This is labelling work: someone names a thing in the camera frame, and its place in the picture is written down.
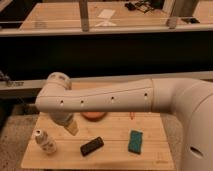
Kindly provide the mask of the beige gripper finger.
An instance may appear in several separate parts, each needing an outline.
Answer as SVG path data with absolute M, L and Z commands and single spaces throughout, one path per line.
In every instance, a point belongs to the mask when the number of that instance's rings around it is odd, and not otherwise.
M 70 122 L 65 129 L 73 136 L 75 136 L 78 133 L 78 125 L 76 121 Z

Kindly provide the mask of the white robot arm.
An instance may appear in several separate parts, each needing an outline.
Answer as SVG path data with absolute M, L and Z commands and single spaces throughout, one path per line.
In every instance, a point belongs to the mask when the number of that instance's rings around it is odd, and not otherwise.
M 51 73 L 37 95 L 37 109 L 58 123 L 74 112 L 173 114 L 183 128 L 180 171 L 213 171 L 213 82 L 149 78 L 78 90 L 70 83 L 66 74 Z

